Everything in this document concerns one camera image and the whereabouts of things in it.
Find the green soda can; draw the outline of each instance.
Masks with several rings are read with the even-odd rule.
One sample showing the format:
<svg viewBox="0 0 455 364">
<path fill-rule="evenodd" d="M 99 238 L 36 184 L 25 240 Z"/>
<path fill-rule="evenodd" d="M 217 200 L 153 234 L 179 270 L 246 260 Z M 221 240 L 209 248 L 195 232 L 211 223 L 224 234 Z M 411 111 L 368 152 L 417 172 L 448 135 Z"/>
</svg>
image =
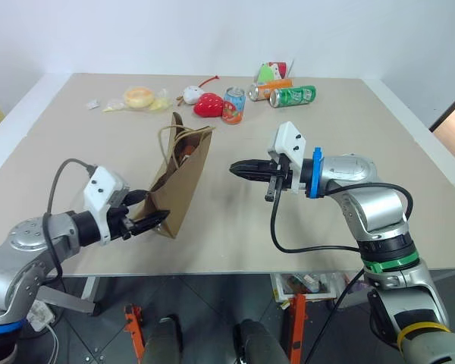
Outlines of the green soda can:
<svg viewBox="0 0 455 364">
<path fill-rule="evenodd" d="M 270 105 L 274 108 L 282 108 L 284 106 L 308 104 L 315 99 L 315 94 L 314 86 L 274 89 L 270 94 Z"/>
</svg>

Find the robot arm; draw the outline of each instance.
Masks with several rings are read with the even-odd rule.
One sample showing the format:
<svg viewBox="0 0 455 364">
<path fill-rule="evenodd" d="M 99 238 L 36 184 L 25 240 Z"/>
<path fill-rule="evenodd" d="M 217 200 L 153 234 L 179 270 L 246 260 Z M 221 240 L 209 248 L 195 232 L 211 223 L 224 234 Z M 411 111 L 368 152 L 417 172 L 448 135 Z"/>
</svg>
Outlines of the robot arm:
<svg viewBox="0 0 455 364">
<path fill-rule="evenodd" d="M 14 226 L 0 246 L 0 362 L 11 355 L 40 286 L 55 268 L 47 237 L 63 262 L 82 246 L 105 245 L 119 237 L 126 240 L 152 229 L 169 213 L 157 211 L 142 220 L 130 220 L 128 206 L 144 200 L 146 191 L 129 191 L 121 177 L 101 166 L 83 193 L 86 211 L 27 219 Z"/>
<path fill-rule="evenodd" d="M 380 335 L 397 344 L 408 363 L 455 362 L 455 334 L 447 329 L 447 312 L 410 236 L 399 196 L 378 187 L 383 184 L 372 160 L 323 157 L 320 148 L 313 159 L 303 159 L 305 143 L 292 123 L 284 123 L 268 148 L 271 161 L 237 162 L 231 172 L 268 182 L 267 201 L 274 200 L 277 186 L 292 193 L 302 190 L 312 199 L 333 198 L 359 246 Z"/>
</svg>

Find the orange can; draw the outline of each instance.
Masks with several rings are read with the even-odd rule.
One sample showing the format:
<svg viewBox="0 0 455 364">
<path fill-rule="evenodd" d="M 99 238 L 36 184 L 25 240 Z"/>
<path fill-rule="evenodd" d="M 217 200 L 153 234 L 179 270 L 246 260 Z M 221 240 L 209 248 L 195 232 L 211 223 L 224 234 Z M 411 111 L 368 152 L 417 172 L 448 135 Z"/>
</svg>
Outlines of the orange can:
<svg viewBox="0 0 455 364">
<path fill-rule="evenodd" d="M 284 89 L 292 87 L 293 81 L 290 78 L 282 78 L 263 83 L 253 83 L 248 89 L 248 97 L 252 101 L 266 100 L 270 98 L 271 91 L 274 89 Z"/>
</svg>

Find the gray tile floor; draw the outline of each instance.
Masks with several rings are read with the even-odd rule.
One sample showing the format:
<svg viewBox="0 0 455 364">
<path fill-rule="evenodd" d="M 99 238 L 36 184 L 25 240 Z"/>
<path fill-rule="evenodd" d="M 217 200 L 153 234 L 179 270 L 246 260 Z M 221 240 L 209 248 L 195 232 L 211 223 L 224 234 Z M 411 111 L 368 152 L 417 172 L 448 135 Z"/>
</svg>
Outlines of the gray tile floor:
<svg viewBox="0 0 455 364">
<path fill-rule="evenodd" d="M 67 290 L 79 293 L 84 281 L 67 279 Z M 440 280 L 437 286 L 455 331 L 455 276 Z M 123 308 L 128 303 L 142 306 L 146 336 L 161 317 L 178 315 L 184 334 L 183 364 L 233 364 L 232 330 L 243 319 L 259 320 L 275 337 L 282 337 L 284 312 L 271 298 L 268 275 L 111 278 L 100 316 L 64 311 L 55 326 L 60 340 L 58 363 L 136 363 L 130 335 L 123 330 Z M 328 310 L 324 303 L 310 303 L 307 312 L 305 355 Z M 368 320 L 367 304 L 339 312 L 311 363 L 404 363 L 397 351 L 377 342 Z M 21 340 L 16 362 L 46 364 L 51 350 L 50 334 Z"/>
</svg>

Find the red toy strawberry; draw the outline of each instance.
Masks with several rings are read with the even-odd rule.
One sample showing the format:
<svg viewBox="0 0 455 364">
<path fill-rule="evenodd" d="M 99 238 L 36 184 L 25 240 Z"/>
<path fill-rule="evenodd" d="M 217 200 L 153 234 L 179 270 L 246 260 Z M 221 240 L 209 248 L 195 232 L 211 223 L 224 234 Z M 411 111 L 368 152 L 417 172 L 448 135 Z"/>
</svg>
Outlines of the red toy strawberry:
<svg viewBox="0 0 455 364">
<path fill-rule="evenodd" d="M 215 93 L 204 93 L 194 105 L 194 112 L 203 118 L 215 118 L 222 115 L 224 100 Z"/>
</svg>

